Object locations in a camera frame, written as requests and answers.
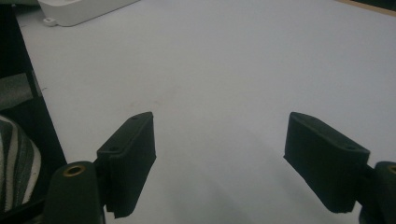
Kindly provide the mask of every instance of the white table surface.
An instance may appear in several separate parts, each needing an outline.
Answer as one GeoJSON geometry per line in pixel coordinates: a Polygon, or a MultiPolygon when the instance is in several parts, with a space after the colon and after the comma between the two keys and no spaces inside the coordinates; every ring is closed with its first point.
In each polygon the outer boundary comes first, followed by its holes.
{"type": "Polygon", "coordinates": [[[333,0],[142,0],[74,27],[18,17],[69,162],[154,113],[134,213],[108,223],[358,223],[282,158],[289,113],[396,161],[396,18],[333,0]]]}

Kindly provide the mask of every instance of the black and white striped cloth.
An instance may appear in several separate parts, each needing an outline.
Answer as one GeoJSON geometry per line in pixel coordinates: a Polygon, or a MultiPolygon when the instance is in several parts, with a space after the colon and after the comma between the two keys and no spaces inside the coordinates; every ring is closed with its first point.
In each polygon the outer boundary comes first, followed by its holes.
{"type": "Polygon", "coordinates": [[[0,213],[29,202],[40,168],[35,143],[18,124],[0,116],[0,213]]]}

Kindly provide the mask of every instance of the striped fabric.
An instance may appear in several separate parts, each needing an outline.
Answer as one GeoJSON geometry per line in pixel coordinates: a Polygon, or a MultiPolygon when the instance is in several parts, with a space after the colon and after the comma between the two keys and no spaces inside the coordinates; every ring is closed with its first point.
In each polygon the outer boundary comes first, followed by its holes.
{"type": "Polygon", "coordinates": [[[0,212],[29,202],[40,167],[35,143],[16,123],[0,116],[0,212]]]}

